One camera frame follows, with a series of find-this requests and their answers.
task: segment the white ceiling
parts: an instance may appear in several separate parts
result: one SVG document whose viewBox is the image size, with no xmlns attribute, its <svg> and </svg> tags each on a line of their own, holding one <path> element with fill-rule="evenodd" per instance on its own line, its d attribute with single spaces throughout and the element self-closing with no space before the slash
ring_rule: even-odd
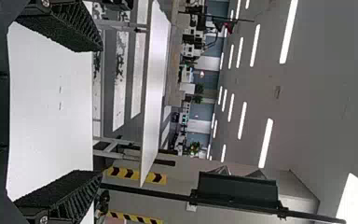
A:
<svg viewBox="0 0 358 224">
<path fill-rule="evenodd" d="M 287 64 L 279 64 L 290 0 L 242 0 L 240 22 L 225 54 L 244 37 L 241 66 L 227 70 L 219 86 L 235 93 L 232 120 L 216 106 L 219 120 L 212 154 L 220 160 L 257 165 L 268 118 L 274 119 L 266 167 L 292 169 L 321 200 L 320 213 L 335 216 L 348 173 L 358 176 L 358 1 L 299 0 Z M 236 9 L 231 0 L 229 9 Z M 250 68 L 255 26 L 260 23 L 255 66 Z M 274 90 L 281 86 L 279 100 Z M 241 106 L 248 102 L 241 140 Z"/>
</svg>

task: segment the wall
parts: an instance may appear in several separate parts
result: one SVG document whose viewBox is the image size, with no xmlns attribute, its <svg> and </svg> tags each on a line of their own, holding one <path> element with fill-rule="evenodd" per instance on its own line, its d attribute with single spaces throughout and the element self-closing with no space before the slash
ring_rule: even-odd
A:
<svg viewBox="0 0 358 224">
<path fill-rule="evenodd" d="M 251 1 L 248 15 L 266 8 L 266 2 Z M 290 1 L 274 1 L 257 17 L 261 31 L 254 68 L 242 63 L 228 72 L 225 60 L 221 84 L 236 93 L 236 101 L 246 100 L 248 111 L 241 141 L 224 134 L 238 130 L 239 106 L 231 123 L 219 120 L 222 138 L 216 148 L 226 139 L 227 160 L 257 165 L 266 120 L 273 118 L 267 167 L 293 169 L 321 200 L 319 213 L 335 216 L 348 173 L 358 176 L 358 1 L 298 2 L 287 64 L 279 58 Z M 244 36 L 246 61 L 254 29 L 242 23 L 228 40 L 238 45 Z M 280 100 L 273 95 L 277 85 Z"/>
<path fill-rule="evenodd" d="M 176 167 L 154 165 L 152 167 L 153 172 L 163 173 L 168 176 L 167 185 L 160 186 L 145 184 L 145 189 L 189 195 L 190 191 L 195 189 L 198 185 L 199 171 L 210 171 L 222 165 L 227 165 L 231 173 L 234 175 L 248 175 L 256 170 L 256 168 L 252 166 L 191 159 L 189 157 L 158 155 L 158 158 L 175 160 Z M 115 161 L 114 165 L 127 168 L 137 167 L 136 162 L 131 161 Z M 291 173 L 266 171 L 266 176 L 268 178 L 278 178 L 280 199 L 283 204 L 289 206 L 291 209 L 300 211 L 312 212 L 315 210 L 317 201 Z M 136 181 L 130 180 L 105 178 L 103 182 L 136 187 Z M 117 191 L 111 191 L 111 197 L 114 198 L 114 200 L 111 200 L 109 209 L 130 214 L 156 217 L 163 219 L 164 223 L 169 224 L 282 223 L 279 219 L 273 216 L 202 206 L 198 206 L 197 212 L 192 213 L 186 211 L 186 203 L 184 202 L 145 197 Z M 285 223 L 292 224 L 309 222 L 288 218 Z"/>
</svg>

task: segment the light fixture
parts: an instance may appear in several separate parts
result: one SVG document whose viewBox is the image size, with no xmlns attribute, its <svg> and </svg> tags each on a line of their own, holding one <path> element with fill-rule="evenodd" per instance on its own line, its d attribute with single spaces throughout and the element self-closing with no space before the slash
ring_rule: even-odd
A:
<svg viewBox="0 0 358 224">
<path fill-rule="evenodd" d="M 254 39 L 254 45 L 252 48 L 252 56 L 251 56 L 251 67 L 253 67 L 255 65 L 255 54 L 257 52 L 257 45 L 258 45 L 258 36 L 260 34 L 260 24 L 258 24 L 255 27 L 255 39 Z"/>
<path fill-rule="evenodd" d="M 234 45 L 231 45 L 231 50 L 229 51 L 228 69 L 231 69 L 232 54 L 233 53 L 234 53 Z"/>
<path fill-rule="evenodd" d="M 207 151 L 207 153 L 206 153 L 206 159 L 209 158 L 209 153 L 210 153 L 210 151 L 211 151 L 211 144 L 208 145 L 208 151 Z"/>
<path fill-rule="evenodd" d="M 286 63 L 287 54 L 289 52 L 290 40 L 292 39 L 293 26 L 295 24 L 298 0 L 292 0 L 289 8 L 289 15 L 287 16 L 286 30 L 282 42 L 281 58 L 279 63 Z"/>
<path fill-rule="evenodd" d="M 214 125 L 214 113 L 213 113 L 213 115 L 212 115 L 212 125 L 211 125 L 211 129 L 213 129 L 213 125 Z"/>
<path fill-rule="evenodd" d="M 234 97 L 235 97 L 235 94 L 232 93 L 231 94 L 231 100 L 229 102 L 229 108 L 228 108 L 228 118 L 227 118 L 228 122 L 231 122 L 232 107 L 234 106 Z"/>
<path fill-rule="evenodd" d="M 271 138 L 272 126 L 274 121 L 272 119 L 267 120 L 266 132 L 264 133 L 263 146 L 261 147 L 260 161 L 258 162 L 258 168 L 264 168 L 266 164 L 267 152 L 269 151 L 269 139 Z"/>
<path fill-rule="evenodd" d="M 238 0 L 237 3 L 237 14 L 235 14 L 235 19 L 238 19 L 240 17 L 240 9 L 241 9 L 241 0 Z"/>
<path fill-rule="evenodd" d="M 348 224 L 358 224 L 358 177 L 353 174 L 348 175 L 337 217 L 345 219 Z"/>
<path fill-rule="evenodd" d="M 248 9 L 249 8 L 249 3 L 251 0 L 246 0 L 246 4 L 245 4 L 245 8 Z"/>
<path fill-rule="evenodd" d="M 225 162 L 225 156 L 226 156 L 226 144 L 223 145 L 222 158 L 220 158 L 221 162 Z"/>
<path fill-rule="evenodd" d="M 248 104 L 246 102 L 243 102 L 242 112 L 241 112 L 241 120 L 240 120 L 240 128 L 238 129 L 238 139 L 239 140 L 241 140 L 241 138 L 242 138 L 243 124 L 245 122 L 247 107 L 248 107 Z"/>
<path fill-rule="evenodd" d="M 222 90 L 223 90 L 223 86 L 220 86 L 220 91 L 219 91 L 219 100 L 217 101 L 217 104 L 220 105 L 220 102 L 222 100 Z"/>
<path fill-rule="evenodd" d="M 240 39 L 240 47 L 238 49 L 237 68 L 239 68 L 240 64 L 241 64 L 242 45 L 243 45 L 243 37 L 241 37 L 241 39 Z"/>
<path fill-rule="evenodd" d="M 225 112 L 225 108 L 226 108 L 226 99 L 227 99 L 227 89 L 225 89 L 225 94 L 223 95 L 222 112 Z"/>
<path fill-rule="evenodd" d="M 217 120 L 214 121 L 213 138 L 216 138 Z"/>
<path fill-rule="evenodd" d="M 225 60 L 225 53 L 222 52 L 222 57 L 220 57 L 220 70 L 223 69 L 223 61 Z"/>
</svg>

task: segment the black metal frame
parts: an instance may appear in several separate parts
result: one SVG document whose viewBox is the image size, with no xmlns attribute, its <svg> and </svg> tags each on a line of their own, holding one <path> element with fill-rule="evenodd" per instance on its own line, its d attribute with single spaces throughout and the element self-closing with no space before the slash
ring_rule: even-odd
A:
<svg viewBox="0 0 358 224">
<path fill-rule="evenodd" d="M 310 221 L 318 221 L 324 223 L 340 223 L 340 224 L 346 223 L 346 221 L 343 219 L 308 214 L 308 213 L 297 212 L 297 211 L 290 211 L 289 209 L 283 206 L 281 208 L 266 208 L 266 207 L 259 207 L 259 206 L 251 206 L 243 203 L 222 202 L 213 199 L 200 198 L 198 197 L 198 193 L 196 189 L 193 189 L 191 195 L 187 196 L 181 194 L 161 192 L 151 189 L 138 189 L 138 188 L 125 187 L 120 185 L 105 184 L 105 183 L 102 183 L 100 188 L 132 193 L 132 194 L 139 194 L 149 197 L 157 197 L 157 198 L 170 199 L 170 200 L 181 201 L 181 202 L 189 202 L 190 204 L 199 205 L 199 206 L 217 207 L 222 209 L 239 210 L 243 212 L 255 212 L 255 213 L 261 213 L 266 215 L 276 215 L 278 218 L 295 217 L 295 218 L 302 218 Z"/>
</svg>

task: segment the yellow and black warning stripe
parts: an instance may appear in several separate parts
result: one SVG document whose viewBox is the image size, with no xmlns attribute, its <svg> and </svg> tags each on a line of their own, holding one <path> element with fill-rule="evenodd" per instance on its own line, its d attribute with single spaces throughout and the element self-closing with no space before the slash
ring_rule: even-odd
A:
<svg viewBox="0 0 358 224">
<path fill-rule="evenodd" d="M 153 218 L 153 217 L 142 217 L 142 216 L 136 216 L 136 215 L 120 213 L 120 212 L 115 212 L 115 211 L 109 211 L 107 213 L 107 216 L 118 218 L 121 220 L 129 220 L 129 221 L 147 223 L 147 224 L 163 224 L 164 223 L 162 220 Z"/>
<path fill-rule="evenodd" d="M 106 175 L 121 178 L 121 179 L 139 180 L 139 178 L 140 178 L 139 171 L 137 171 L 137 170 L 115 167 L 115 166 L 109 167 L 105 171 L 105 173 L 106 173 Z M 166 185 L 167 184 L 167 176 L 163 175 L 163 174 L 149 172 L 149 174 L 146 177 L 145 182 L 151 183 L 151 184 Z"/>
</svg>

